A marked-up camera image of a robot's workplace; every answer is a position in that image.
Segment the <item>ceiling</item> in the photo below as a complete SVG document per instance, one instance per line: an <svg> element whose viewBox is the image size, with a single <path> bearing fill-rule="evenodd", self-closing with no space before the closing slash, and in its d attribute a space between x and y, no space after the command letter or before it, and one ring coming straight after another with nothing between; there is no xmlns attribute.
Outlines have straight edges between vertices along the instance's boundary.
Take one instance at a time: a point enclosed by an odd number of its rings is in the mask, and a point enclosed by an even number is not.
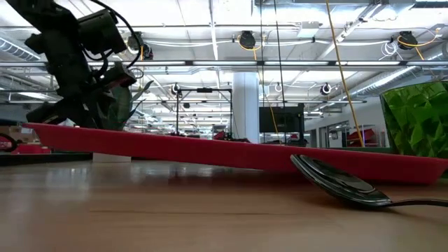
<svg viewBox="0 0 448 252"><path fill-rule="evenodd" d="M61 6L68 8L77 18L89 15L102 8L88 0L61 0L56 1ZM309 4L291 4L292 1L279 0L277 14L272 6L272 1L264 1L260 19L260 6L253 5L252 0L107 0L105 4L118 11L133 26L135 31L143 32L144 41L151 46L154 52L154 60L254 60L252 51L242 50L238 42L233 43L232 38L237 38L242 30L251 30L255 39L260 42L260 35L265 37L262 49L256 51L257 60L336 60L335 50L332 48L331 29L328 15L324 11L325 5L309 1ZM410 8L412 1L406 4L383 5L378 13L366 19L367 22L356 24L356 21L366 8L368 1L347 1L346 4L331 6L332 21L335 34L349 31L345 38L339 41L341 60L387 61L415 59L416 50L398 49L390 57L385 57L382 48L392 36L395 38L400 31L412 31L419 43L431 41L435 36L435 28L440 28L434 42L421 47L424 54L427 50L440 45L448 35L448 10L446 8ZM24 40L37 31L20 17L6 1L0 1L0 37L26 48ZM305 25L310 22L320 24L315 30L314 38L318 43L311 43L309 37L303 37ZM118 23L122 37L127 40L129 31L122 22ZM216 37L217 48L214 50ZM110 60L131 60L132 53L126 51ZM8 52L0 51L0 60L3 62L20 62L22 59ZM13 89L51 89L57 87L50 76L38 68L7 68L21 75L25 79L39 82L42 85L30 85L26 81L19 81ZM135 84L134 89L149 80L155 80L157 85L152 85L150 92L143 96L147 101L169 100L170 88L178 83L182 88L212 87L231 88L233 73L241 71L232 67L191 67L170 66L146 67L147 73L140 83ZM344 71L349 89L368 80L382 71L368 69L366 71ZM280 72L279 69L268 69L260 73L263 77L269 100L281 99L281 92L275 90L277 83L283 79L285 99L332 99L342 93L341 76L334 68L330 71L309 69L298 71L288 68ZM330 96L322 96L319 88L324 83L334 87ZM221 94L190 94L189 99L207 100L222 99ZM14 94L12 99L33 100L33 97L24 97ZM208 106L192 104L188 110L216 110L227 109L228 103L209 104ZM140 110L150 116L173 116L163 114L168 112L166 107L157 104L144 104Z"/></svg>

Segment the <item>wooden table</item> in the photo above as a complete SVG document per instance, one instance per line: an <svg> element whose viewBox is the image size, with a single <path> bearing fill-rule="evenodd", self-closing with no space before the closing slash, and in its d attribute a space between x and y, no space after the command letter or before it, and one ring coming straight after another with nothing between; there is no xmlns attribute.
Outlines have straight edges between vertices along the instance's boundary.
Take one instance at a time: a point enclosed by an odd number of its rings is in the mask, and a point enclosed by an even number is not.
<svg viewBox="0 0 448 252"><path fill-rule="evenodd" d="M378 186L448 199L448 183ZM300 176L170 162L0 169L0 251L448 251L448 209L347 209Z"/></svg>

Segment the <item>red plastic tray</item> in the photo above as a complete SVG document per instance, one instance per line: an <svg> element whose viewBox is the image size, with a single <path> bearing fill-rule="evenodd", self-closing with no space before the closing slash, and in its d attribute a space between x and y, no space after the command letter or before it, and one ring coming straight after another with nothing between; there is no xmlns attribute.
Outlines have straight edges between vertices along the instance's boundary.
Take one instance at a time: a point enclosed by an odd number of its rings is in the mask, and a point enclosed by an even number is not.
<svg viewBox="0 0 448 252"><path fill-rule="evenodd" d="M297 172L291 154L303 154L332 164L361 179L403 183L434 183L448 160L320 148L270 146L179 136L116 132L27 123L41 142L66 151L82 151L189 162L204 165Z"/></svg>

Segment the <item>pillar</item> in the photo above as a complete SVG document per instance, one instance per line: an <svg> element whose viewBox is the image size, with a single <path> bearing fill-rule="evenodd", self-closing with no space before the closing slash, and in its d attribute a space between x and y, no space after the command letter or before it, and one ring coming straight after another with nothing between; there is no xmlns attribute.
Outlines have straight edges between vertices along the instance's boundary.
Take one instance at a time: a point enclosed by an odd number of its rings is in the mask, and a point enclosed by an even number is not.
<svg viewBox="0 0 448 252"><path fill-rule="evenodd" d="M232 133L255 144L260 140L258 85L257 73L233 73Z"/></svg>

